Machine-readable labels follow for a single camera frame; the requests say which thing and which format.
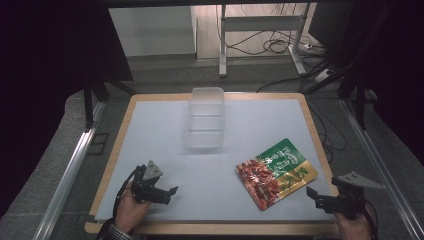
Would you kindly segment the white power strip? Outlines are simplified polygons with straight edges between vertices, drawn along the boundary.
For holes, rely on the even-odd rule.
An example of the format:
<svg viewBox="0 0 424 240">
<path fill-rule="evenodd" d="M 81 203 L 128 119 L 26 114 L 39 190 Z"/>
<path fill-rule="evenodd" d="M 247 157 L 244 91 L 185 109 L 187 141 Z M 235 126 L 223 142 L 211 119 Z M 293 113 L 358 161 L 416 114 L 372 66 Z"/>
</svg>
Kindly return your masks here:
<svg viewBox="0 0 424 240">
<path fill-rule="evenodd" d="M 322 70 L 315 78 L 315 82 L 321 82 L 325 80 L 327 77 L 329 77 L 332 74 L 332 71 L 329 69 Z"/>
</svg>

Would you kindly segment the dark floor grate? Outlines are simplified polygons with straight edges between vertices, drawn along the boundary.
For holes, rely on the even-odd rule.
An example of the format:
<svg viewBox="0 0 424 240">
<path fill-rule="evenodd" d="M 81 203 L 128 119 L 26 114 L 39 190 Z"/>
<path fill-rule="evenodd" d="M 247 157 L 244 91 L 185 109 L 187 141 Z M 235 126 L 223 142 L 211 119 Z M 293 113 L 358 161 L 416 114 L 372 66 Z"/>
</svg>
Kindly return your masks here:
<svg viewBox="0 0 424 240">
<path fill-rule="evenodd" d="M 96 133 L 90 143 L 87 154 L 93 156 L 102 155 L 106 148 L 108 138 L 108 133 Z"/>
</svg>

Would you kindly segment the clear plastic container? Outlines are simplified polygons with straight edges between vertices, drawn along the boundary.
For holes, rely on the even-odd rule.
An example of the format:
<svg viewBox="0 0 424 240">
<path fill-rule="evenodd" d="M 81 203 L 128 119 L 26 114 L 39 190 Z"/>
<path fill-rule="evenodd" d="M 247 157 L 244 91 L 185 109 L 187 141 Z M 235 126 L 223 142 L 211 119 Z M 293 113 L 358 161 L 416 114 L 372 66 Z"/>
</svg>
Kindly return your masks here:
<svg viewBox="0 0 424 240">
<path fill-rule="evenodd" d="M 192 89 L 188 103 L 187 144 L 191 148 L 220 148 L 224 141 L 225 98 L 220 87 Z"/>
</svg>

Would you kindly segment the person's left hand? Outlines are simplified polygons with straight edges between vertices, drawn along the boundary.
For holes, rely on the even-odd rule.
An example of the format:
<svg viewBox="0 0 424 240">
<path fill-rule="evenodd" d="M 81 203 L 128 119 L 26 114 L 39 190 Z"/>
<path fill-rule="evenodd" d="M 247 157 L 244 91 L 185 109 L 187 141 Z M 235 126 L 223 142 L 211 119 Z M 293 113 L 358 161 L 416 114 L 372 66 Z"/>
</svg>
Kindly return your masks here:
<svg viewBox="0 0 424 240">
<path fill-rule="evenodd" d="M 151 205 L 149 201 L 138 203 L 131 191 L 131 185 L 132 183 L 129 182 L 119 197 L 114 223 L 118 229 L 128 235 L 141 224 Z"/>
</svg>

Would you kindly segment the white cabinet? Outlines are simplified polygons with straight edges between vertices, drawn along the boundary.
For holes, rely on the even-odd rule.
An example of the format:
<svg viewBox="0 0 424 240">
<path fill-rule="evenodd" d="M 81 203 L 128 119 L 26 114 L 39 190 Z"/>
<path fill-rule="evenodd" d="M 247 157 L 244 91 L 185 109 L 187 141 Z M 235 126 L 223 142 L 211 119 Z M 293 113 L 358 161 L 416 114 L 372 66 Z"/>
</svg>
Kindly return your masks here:
<svg viewBox="0 0 424 240">
<path fill-rule="evenodd" d="M 190 6 L 110 8 L 109 13 L 127 57 L 196 52 Z"/>
</svg>

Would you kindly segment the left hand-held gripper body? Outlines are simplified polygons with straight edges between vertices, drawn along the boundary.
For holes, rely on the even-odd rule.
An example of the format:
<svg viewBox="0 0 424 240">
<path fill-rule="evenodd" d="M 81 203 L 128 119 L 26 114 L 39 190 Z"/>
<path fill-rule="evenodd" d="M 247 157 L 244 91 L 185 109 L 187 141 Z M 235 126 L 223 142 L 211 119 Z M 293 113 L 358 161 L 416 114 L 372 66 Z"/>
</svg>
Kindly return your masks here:
<svg viewBox="0 0 424 240">
<path fill-rule="evenodd" d="M 154 203 L 154 197 L 160 194 L 155 187 L 156 182 L 163 175 L 159 167 L 150 160 L 147 165 L 137 166 L 134 170 L 134 178 L 131 191 L 138 203 L 149 201 Z"/>
</svg>

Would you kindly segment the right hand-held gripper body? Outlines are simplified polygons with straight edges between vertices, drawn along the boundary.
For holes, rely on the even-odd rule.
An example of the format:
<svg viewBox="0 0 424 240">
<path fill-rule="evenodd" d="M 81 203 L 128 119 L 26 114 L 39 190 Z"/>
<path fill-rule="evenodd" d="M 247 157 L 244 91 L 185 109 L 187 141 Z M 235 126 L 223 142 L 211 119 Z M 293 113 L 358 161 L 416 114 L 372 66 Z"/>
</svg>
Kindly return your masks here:
<svg viewBox="0 0 424 240">
<path fill-rule="evenodd" d="M 364 211 L 366 198 L 364 189 L 373 188 L 384 190 L 385 185 L 370 180 L 356 172 L 332 178 L 332 184 L 338 189 L 337 199 L 341 201 L 341 206 L 335 212 L 342 213 L 350 220 L 357 219 Z"/>
</svg>

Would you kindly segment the black metal stand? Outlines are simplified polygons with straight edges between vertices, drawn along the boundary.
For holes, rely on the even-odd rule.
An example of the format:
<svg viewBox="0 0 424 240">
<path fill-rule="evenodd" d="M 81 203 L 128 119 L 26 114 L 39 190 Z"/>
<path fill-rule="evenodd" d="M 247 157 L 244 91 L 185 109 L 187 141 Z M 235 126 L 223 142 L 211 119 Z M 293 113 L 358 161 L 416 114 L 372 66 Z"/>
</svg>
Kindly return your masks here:
<svg viewBox="0 0 424 240">
<path fill-rule="evenodd" d="M 363 77 L 363 67 L 365 66 L 365 60 L 369 55 L 372 44 L 381 31 L 392 8 L 393 5 L 390 3 L 382 3 L 376 7 L 374 15 L 365 26 L 363 39 L 360 46 L 355 51 L 352 60 L 329 77 L 303 91 L 303 94 L 312 94 L 322 89 L 324 86 L 342 78 L 342 82 L 337 90 L 337 96 L 341 99 L 347 99 L 353 91 L 356 91 L 354 113 L 356 122 L 363 130 L 366 129 L 364 123 L 366 85 Z"/>
<path fill-rule="evenodd" d="M 94 126 L 94 110 L 92 104 L 92 95 L 95 95 L 98 101 L 104 102 L 109 98 L 109 92 L 106 89 L 106 83 L 110 83 L 114 87 L 133 96 L 137 91 L 124 83 L 114 80 L 110 77 L 88 77 L 84 80 L 84 110 L 85 110 L 85 131 L 88 132 Z"/>
</svg>

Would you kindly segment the aluminium rail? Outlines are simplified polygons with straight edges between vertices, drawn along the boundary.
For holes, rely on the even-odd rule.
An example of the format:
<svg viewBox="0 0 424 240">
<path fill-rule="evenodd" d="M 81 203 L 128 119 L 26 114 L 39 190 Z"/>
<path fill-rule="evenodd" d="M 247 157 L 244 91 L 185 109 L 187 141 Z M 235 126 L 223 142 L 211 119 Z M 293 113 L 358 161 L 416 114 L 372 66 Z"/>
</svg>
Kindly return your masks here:
<svg viewBox="0 0 424 240">
<path fill-rule="evenodd" d="M 105 103 L 98 102 L 92 111 L 92 114 L 94 115 L 94 123 L 88 130 L 85 130 L 82 133 L 32 240 L 50 239 L 64 204 L 70 194 L 74 181 L 78 175 L 79 169 L 87 154 L 90 143 L 95 135 L 96 128 L 99 124 L 104 108 Z"/>
<path fill-rule="evenodd" d="M 365 152 L 371 160 L 379 179 L 385 186 L 385 190 L 400 215 L 400 219 L 403 221 L 406 229 L 408 230 L 411 239 L 424 240 L 424 228 L 420 224 L 407 199 L 401 193 L 368 132 L 363 130 L 357 122 L 354 115 L 354 108 L 348 100 L 341 99 L 340 104 L 342 105 L 342 108 L 345 111 L 354 131 L 358 135 L 360 143 L 363 145 Z"/>
</svg>

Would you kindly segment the person's right hand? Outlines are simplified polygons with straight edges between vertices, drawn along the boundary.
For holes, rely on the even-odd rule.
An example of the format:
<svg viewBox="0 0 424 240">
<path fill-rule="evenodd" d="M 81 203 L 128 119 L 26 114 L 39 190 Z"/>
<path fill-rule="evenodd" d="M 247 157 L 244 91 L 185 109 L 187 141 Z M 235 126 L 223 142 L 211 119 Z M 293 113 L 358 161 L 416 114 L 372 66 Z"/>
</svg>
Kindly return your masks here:
<svg viewBox="0 0 424 240">
<path fill-rule="evenodd" d="M 334 216 L 341 240 L 372 240 L 372 224 L 364 215 L 356 220 L 349 220 L 341 213 Z"/>
</svg>

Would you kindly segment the white metal table frame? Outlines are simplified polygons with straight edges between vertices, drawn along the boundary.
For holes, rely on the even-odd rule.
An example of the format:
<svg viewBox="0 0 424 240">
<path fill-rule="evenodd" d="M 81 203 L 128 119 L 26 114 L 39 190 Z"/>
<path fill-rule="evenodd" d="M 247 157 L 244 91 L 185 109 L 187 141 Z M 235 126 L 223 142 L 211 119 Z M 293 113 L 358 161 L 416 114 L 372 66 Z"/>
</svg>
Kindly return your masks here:
<svg viewBox="0 0 424 240">
<path fill-rule="evenodd" d="M 307 3 L 301 15 L 227 17 L 226 6 L 222 5 L 220 18 L 219 76 L 225 77 L 227 75 L 226 33 L 248 31 L 294 31 L 296 35 L 288 44 L 288 50 L 298 74 L 305 76 L 306 70 L 299 58 L 298 47 L 309 9 L 310 3 Z"/>
</svg>

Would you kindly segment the red and green snack packet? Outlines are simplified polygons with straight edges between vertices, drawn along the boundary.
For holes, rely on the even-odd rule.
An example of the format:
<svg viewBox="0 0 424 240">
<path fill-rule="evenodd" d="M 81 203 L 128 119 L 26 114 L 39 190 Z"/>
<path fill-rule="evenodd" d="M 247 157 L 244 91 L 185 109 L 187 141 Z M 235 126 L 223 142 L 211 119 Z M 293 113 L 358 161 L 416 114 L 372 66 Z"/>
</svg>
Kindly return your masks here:
<svg viewBox="0 0 424 240">
<path fill-rule="evenodd" d="M 264 211 L 318 176 L 313 165 L 285 138 L 236 166 L 239 178 Z"/>
</svg>

